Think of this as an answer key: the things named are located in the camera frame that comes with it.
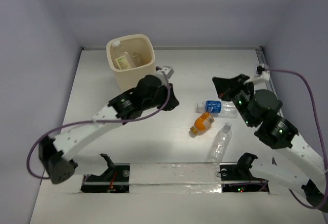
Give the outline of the clear bottle blue label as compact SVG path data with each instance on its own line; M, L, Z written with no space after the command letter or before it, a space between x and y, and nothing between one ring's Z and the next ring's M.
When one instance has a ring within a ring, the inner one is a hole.
M238 111L235 105L229 101L207 100L196 104L197 113L208 112L215 117L236 118Z

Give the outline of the clear bottle red cap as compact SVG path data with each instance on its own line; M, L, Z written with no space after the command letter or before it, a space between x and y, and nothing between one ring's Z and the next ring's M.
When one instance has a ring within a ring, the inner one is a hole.
M143 62L142 54L139 53L139 52L134 52L132 57L133 57L133 60L137 63L142 63Z

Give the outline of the crushed clear bottle white cap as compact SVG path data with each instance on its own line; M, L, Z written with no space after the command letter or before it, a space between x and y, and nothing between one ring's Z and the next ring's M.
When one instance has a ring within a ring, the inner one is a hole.
M221 163L232 137L232 124L226 123L216 134L206 162Z

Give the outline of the large bottle yellow label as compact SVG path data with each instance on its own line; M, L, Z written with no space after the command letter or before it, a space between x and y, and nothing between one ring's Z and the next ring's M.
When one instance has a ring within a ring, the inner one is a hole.
M128 70L136 67L131 55L126 51L121 41L115 41L112 47L114 66L118 70Z

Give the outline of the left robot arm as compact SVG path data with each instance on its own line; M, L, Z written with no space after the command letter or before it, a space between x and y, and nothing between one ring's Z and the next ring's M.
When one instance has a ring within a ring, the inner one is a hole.
M68 124L67 130L42 138L38 156L54 185L68 180L78 166L74 160L84 147L107 132L127 123L141 121L144 111L171 111L179 105L173 85L163 76L146 75L136 87L110 100L90 120Z

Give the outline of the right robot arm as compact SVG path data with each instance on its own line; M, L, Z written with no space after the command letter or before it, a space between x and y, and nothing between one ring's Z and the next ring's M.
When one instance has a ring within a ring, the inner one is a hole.
M213 77L212 81L218 97L232 101L245 124L257 129L254 135L296 165L301 173L289 173L277 165L262 163L254 154L244 153L234 164L234 170L222 175L237 174L244 180L274 182L304 197L309 209L326 213L327 159L307 144L292 123L278 115L282 101L272 91L254 89L255 85L269 79L270 74L266 72L256 77L244 74L233 78Z

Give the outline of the beige plastic waste bin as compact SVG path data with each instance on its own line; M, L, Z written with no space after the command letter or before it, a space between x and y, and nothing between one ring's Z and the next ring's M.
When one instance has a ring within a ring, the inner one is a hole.
M121 91L135 87L141 78L155 72L155 53L146 35L115 38L107 43L106 53Z

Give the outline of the orange juice bottle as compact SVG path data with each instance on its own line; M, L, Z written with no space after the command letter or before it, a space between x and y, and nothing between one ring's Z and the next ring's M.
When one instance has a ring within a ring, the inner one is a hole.
M193 126L190 128L190 131L194 135L202 134L211 127L214 121L214 117L210 113L205 112L195 120Z

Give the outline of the silver foil tape strip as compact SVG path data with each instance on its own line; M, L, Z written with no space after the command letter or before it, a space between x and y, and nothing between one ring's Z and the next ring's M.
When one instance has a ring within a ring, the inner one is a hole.
M129 192L134 194L221 193L219 164L132 164Z

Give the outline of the aluminium table edge rail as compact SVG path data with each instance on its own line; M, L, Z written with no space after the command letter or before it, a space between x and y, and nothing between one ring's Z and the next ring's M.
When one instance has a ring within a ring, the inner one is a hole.
M261 67L265 68L264 74L260 75L260 78L261 78L260 83L265 83L266 88L269 91L272 91L276 96L278 96L276 91L275 91L273 81L271 80L270 72L266 70L266 68L268 68L269 66L267 65L267 61L266 61L266 58L265 58L265 55L264 55L263 47L260 46L255 51L256 51L258 61L259 61L259 65Z

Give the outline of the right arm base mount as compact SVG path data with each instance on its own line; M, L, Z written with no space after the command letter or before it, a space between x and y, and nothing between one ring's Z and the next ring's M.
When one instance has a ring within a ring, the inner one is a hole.
M216 176L221 179L222 193L270 192L266 179L256 178L250 173L252 163L258 157L244 153L237 162L222 162Z

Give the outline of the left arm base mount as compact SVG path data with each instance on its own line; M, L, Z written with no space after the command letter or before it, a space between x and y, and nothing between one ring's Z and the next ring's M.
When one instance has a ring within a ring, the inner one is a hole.
M80 190L83 193L129 193L130 164L115 164L102 153L107 168L101 175L84 175Z

